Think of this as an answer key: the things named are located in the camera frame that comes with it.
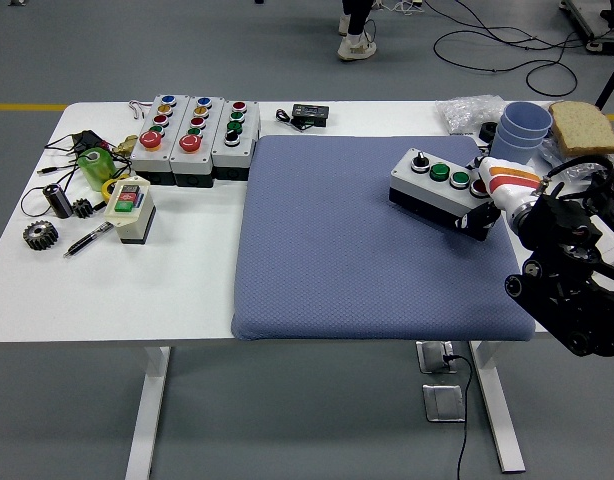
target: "person's leg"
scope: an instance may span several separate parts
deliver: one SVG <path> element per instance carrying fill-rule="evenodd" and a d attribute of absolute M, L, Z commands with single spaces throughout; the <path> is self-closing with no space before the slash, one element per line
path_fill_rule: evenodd
<path fill-rule="evenodd" d="M 342 35 L 343 37 L 347 35 L 347 30 L 349 30 L 349 20 L 351 19 L 351 12 L 354 9 L 353 5 L 356 0 L 343 0 L 343 14 L 340 16 L 340 21 L 338 22 L 338 35 Z"/>
<path fill-rule="evenodd" d="M 349 35 L 360 35 L 365 28 L 365 22 L 371 12 L 371 5 L 374 0 L 354 0 L 352 10 L 350 13 L 351 18 L 349 20 Z"/>
<path fill-rule="evenodd" d="M 351 15 L 355 4 L 356 0 L 343 0 L 343 13 L 345 15 Z"/>
<path fill-rule="evenodd" d="M 365 22 L 371 11 L 373 0 L 345 0 L 351 10 L 348 33 L 338 48 L 341 60 L 364 60 L 376 53 L 376 44 L 365 30 Z"/>

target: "yellow tape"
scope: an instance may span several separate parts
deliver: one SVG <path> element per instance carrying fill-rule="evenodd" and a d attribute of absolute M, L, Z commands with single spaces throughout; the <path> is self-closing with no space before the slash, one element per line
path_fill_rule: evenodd
<path fill-rule="evenodd" d="M 67 107 L 50 103 L 0 103 L 1 112 L 62 112 Z"/>
<path fill-rule="evenodd" d="M 100 188 L 100 193 L 102 194 L 103 200 L 105 200 L 105 203 L 109 203 L 111 194 L 114 193 L 114 187 L 115 187 L 116 182 L 118 180 L 123 180 L 125 178 L 129 178 L 129 175 L 127 175 L 126 173 L 123 173 L 120 177 L 110 178 L 105 183 L 103 183 L 103 186 Z"/>

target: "green tape roll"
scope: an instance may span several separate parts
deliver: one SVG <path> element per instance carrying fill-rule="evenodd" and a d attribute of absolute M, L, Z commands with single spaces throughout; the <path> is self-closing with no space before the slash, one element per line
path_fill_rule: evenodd
<path fill-rule="evenodd" d="M 78 157 L 77 163 L 87 182 L 89 182 L 89 186 L 96 192 L 100 192 L 103 183 L 116 173 L 116 166 L 111 159 L 111 154 L 100 147 L 84 151 Z"/>

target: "black cylinder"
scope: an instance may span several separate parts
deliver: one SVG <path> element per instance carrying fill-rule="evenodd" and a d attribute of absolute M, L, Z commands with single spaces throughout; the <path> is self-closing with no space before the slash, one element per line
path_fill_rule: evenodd
<path fill-rule="evenodd" d="M 74 213 L 71 208 L 71 203 L 67 200 L 65 192 L 59 184 L 50 183 L 47 185 L 43 188 L 43 195 L 45 195 L 45 198 L 58 218 L 69 218 L 72 213 Z"/>

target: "blue mat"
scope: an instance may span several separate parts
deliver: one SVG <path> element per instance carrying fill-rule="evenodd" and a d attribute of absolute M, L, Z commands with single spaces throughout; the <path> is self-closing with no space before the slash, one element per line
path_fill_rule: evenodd
<path fill-rule="evenodd" d="M 529 340 L 505 293 L 502 220 L 484 242 L 388 199 L 409 148 L 467 164 L 468 137 L 266 136 L 249 174 L 235 281 L 239 339 Z"/>

